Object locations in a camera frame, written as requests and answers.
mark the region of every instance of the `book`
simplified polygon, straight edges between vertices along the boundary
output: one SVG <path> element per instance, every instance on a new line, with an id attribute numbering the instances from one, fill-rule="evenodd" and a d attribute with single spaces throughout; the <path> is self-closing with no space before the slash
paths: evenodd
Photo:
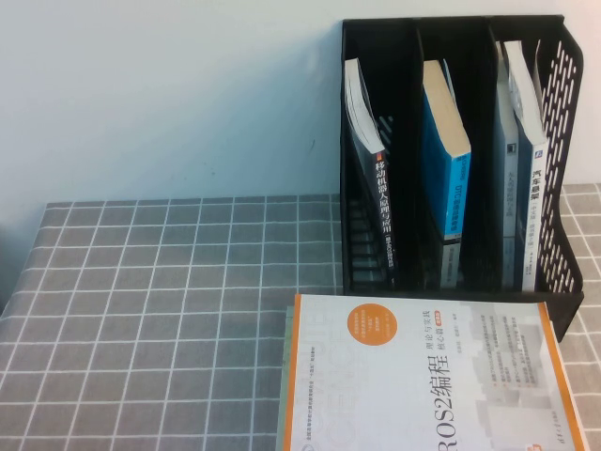
<path id="1" fill-rule="evenodd" d="M 459 276 L 461 240 L 443 241 L 434 218 L 424 203 L 418 208 L 421 218 L 421 246 L 427 289 L 456 288 Z"/>
<path id="2" fill-rule="evenodd" d="M 298 295 L 286 396 L 284 451 L 584 450 L 543 303 Z"/>
<path id="3" fill-rule="evenodd" d="M 516 284 L 534 291 L 545 195 L 548 139 L 521 42 L 504 42 L 509 91 L 519 135 L 516 192 Z"/>
<path id="4" fill-rule="evenodd" d="M 288 379 L 290 379 L 293 322 L 294 307 L 288 307 L 285 311 L 284 353 L 282 355 L 282 377 L 280 378 L 280 408 L 278 410 L 278 428 L 275 437 L 275 449 L 280 451 L 284 447 L 285 410 L 288 405 Z"/>
<path id="5" fill-rule="evenodd" d="M 440 63 L 425 61 L 422 180 L 444 241 L 461 238 L 470 154 L 470 140 Z"/>
<path id="6" fill-rule="evenodd" d="M 501 44 L 497 42 L 499 71 L 493 130 L 493 214 L 499 255 L 501 287 L 514 287 L 516 260 L 516 195 L 518 130 L 509 93 L 509 74 Z"/>
<path id="7" fill-rule="evenodd" d="M 398 278 L 398 265 L 391 212 L 388 158 L 372 114 L 369 95 L 357 58 L 345 61 L 345 104 L 353 147 L 369 194 L 378 212 L 381 246 L 386 256 L 384 266 L 389 283 L 394 288 Z"/>

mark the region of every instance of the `blue book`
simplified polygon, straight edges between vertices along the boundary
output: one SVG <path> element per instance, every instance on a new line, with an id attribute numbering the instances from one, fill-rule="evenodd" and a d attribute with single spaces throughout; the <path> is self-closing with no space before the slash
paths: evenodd
<path id="1" fill-rule="evenodd" d="M 425 61 L 422 179 L 430 213 L 444 241 L 461 238 L 470 156 L 470 140 L 440 63 Z"/>

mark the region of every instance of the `orange label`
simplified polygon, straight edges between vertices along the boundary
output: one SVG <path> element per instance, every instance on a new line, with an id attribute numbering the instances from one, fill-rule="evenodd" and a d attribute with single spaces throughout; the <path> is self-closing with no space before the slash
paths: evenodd
<path id="1" fill-rule="evenodd" d="M 396 318 L 393 312 L 378 303 L 364 303 L 355 307 L 347 321 L 353 338 L 368 346 L 388 343 L 396 335 Z"/>

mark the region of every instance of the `perforated side panel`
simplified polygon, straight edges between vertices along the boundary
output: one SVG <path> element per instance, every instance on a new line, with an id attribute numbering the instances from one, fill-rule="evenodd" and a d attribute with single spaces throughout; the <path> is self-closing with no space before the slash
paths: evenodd
<path id="1" fill-rule="evenodd" d="M 582 291 L 582 277 L 561 225 L 559 196 L 563 171 L 574 126 L 582 73 L 578 46 L 565 32 L 556 49 L 549 49 L 547 66 L 541 68 L 543 84 L 543 120 L 549 139 L 547 186 L 543 199 L 541 240 L 539 244 L 539 287 L 553 292 Z M 543 70 L 547 69 L 545 79 Z"/>

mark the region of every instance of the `book spine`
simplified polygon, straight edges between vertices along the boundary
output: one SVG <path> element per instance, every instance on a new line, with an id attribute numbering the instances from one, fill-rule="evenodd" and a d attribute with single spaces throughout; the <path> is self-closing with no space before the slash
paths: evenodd
<path id="1" fill-rule="evenodd" d="M 503 273 L 501 286 L 513 288 L 515 283 L 516 237 L 503 238 Z"/>
<path id="2" fill-rule="evenodd" d="M 444 227 L 445 240 L 461 238 L 463 232 L 463 216 L 466 209 L 470 175 L 470 154 L 451 160 L 450 165 Z"/>
<path id="3" fill-rule="evenodd" d="M 530 190 L 528 192 L 528 216 L 524 237 L 524 267 L 522 291 L 534 291 L 538 266 L 538 242 L 540 241 L 541 214 L 545 195 L 545 169 L 548 143 L 532 148 Z"/>
<path id="4" fill-rule="evenodd" d="M 382 245 L 386 254 L 386 269 L 388 280 L 394 288 L 397 279 L 396 250 L 394 247 L 393 215 L 388 184 L 388 165 L 383 151 L 374 155 L 374 171 L 376 174 L 375 200 L 382 231 Z"/>
<path id="5" fill-rule="evenodd" d="M 516 235 L 517 140 L 505 144 L 503 182 L 503 237 Z"/>
<path id="6" fill-rule="evenodd" d="M 456 288 L 459 274 L 459 252 L 461 243 L 442 245 L 442 264 L 440 267 L 440 288 Z"/>

